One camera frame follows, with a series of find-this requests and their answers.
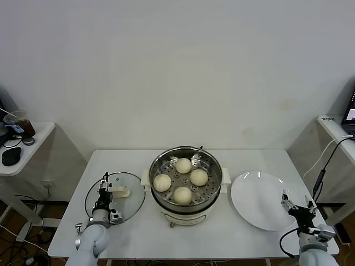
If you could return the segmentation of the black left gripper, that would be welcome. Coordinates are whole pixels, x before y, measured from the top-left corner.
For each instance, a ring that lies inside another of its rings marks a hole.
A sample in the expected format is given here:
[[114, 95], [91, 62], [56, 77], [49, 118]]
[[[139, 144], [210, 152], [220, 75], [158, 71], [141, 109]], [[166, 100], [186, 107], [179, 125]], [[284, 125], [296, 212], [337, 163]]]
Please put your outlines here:
[[100, 180], [99, 186], [99, 198], [95, 202], [95, 209], [103, 209], [109, 211], [109, 205], [112, 201], [112, 193], [108, 191], [109, 187], [109, 173], [106, 172], [103, 178]]

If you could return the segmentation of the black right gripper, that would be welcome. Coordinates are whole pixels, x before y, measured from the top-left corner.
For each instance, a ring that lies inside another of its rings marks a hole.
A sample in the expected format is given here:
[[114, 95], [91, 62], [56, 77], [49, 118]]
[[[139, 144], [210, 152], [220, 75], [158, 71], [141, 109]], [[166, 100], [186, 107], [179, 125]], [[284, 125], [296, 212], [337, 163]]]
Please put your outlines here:
[[305, 201], [307, 204], [307, 208], [300, 207], [297, 209], [296, 205], [289, 200], [288, 194], [285, 190], [282, 191], [281, 196], [281, 205], [284, 210], [292, 217], [295, 217], [298, 228], [313, 228], [313, 219], [316, 214], [316, 205], [313, 199], [308, 198], [305, 195]]

